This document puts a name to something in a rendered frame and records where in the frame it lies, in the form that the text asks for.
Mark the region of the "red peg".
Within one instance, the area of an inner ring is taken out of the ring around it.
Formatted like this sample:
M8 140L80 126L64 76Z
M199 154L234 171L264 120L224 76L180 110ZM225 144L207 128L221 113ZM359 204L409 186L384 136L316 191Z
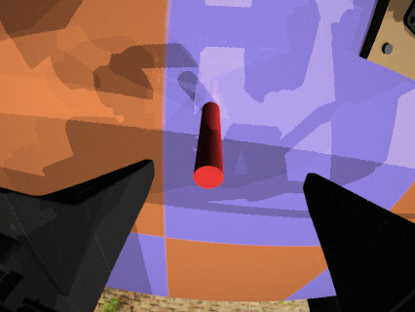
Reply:
M203 108L193 178L204 188L218 187L224 180L222 122L215 101L208 101Z

